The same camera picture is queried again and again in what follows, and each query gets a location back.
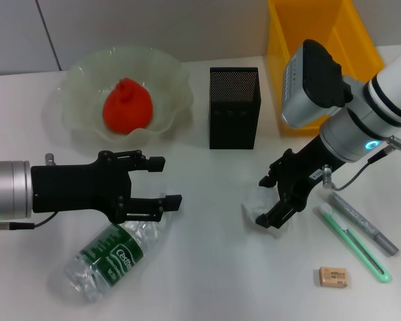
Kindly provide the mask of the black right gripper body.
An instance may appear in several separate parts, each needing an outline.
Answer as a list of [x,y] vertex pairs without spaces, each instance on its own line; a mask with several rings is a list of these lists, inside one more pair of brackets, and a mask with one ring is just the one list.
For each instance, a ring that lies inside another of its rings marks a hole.
[[280,201],[288,205],[305,205],[311,190],[322,181],[318,171],[324,165],[337,170],[344,164],[325,147],[319,136],[297,153],[286,150],[276,161]]

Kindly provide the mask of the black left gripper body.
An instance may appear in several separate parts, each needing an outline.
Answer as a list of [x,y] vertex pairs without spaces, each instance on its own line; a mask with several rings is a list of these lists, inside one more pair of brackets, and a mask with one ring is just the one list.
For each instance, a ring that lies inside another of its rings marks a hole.
[[125,220],[130,198],[128,171],[116,161],[31,168],[35,213],[93,209]]

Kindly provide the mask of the white paper ball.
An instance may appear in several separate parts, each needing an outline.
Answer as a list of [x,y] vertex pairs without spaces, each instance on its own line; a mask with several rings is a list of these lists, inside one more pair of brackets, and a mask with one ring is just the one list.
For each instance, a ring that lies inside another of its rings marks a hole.
[[259,186],[249,186],[245,189],[244,199],[241,203],[241,216],[244,228],[249,233],[268,235],[273,239],[282,239],[292,229],[292,223],[288,221],[281,228],[264,228],[255,223],[261,214],[268,212],[279,200],[276,188],[268,189]]

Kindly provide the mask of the red-orange toy orange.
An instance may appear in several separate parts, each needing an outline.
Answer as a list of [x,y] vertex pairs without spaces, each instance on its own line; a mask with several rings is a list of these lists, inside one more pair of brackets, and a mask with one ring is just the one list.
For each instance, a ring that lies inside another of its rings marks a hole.
[[117,134],[130,134],[146,128],[153,117],[148,91],[130,78],[119,80],[104,102],[102,118],[106,127]]

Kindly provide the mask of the clear green-label water bottle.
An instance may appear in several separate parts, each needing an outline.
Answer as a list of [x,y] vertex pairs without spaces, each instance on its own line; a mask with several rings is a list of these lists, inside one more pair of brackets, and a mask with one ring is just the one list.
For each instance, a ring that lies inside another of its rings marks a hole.
[[156,252],[172,221],[173,210],[161,207],[164,213],[159,222],[110,224],[69,260],[65,275],[85,301],[102,299],[137,263]]

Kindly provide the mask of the black mesh pen holder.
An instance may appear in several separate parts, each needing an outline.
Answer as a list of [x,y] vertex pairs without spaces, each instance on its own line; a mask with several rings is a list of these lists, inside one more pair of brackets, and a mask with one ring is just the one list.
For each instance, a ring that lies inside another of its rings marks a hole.
[[260,107],[257,68],[211,68],[209,148],[252,150]]

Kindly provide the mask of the grey marker pen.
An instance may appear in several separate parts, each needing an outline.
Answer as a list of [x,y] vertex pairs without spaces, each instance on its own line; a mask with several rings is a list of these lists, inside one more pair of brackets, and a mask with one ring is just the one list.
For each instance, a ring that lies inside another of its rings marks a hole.
[[345,199],[333,192],[328,196],[328,201],[341,214],[343,214],[352,223],[357,225],[368,237],[375,241],[389,255],[394,256],[399,249],[370,221],[368,221],[360,212],[354,209]]

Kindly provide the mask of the pale green glass fruit bowl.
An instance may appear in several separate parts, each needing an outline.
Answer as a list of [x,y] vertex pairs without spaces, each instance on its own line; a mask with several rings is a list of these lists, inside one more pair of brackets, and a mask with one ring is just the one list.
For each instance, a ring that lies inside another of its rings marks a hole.
[[[152,120],[130,134],[114,133],[102,117],[104,102],[116,84],[129,78],[152,100]],[[193,94],[189,71],[170,54],[139,45],[121,45],[90,53],[76,62],[57,88],[64,126],[76,134],[111,145],[144,144],[190,114]]]

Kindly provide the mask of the beige eraser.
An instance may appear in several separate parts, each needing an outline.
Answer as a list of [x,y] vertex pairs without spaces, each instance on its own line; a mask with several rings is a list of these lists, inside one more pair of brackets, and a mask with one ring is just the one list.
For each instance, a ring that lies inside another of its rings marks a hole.
[[348,286],[347,270],[340,267],[320,267],[319,282],[323,287],[346,288]]

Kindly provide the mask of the green utility knife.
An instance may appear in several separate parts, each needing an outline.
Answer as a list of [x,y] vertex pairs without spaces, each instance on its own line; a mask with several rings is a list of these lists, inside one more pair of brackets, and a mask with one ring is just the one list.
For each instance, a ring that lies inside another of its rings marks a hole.
[[319,212],[379,282],[386,284],[392,281],[392,276],[387,269],[329,204],[320,205]]

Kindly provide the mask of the yellow plastic bin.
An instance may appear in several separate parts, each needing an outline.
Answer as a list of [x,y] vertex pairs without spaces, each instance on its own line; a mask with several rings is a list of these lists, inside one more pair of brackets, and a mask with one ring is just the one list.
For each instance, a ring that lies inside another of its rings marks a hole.
[[322,44],[341,65],[344,76],[361,82],[375,76],[384,63],[351,0],[269,0],[269,13],[267,63],[280,133],[315,136],[325,116],[300,129],[292,129],[281,117],[285,67],[303,41]]

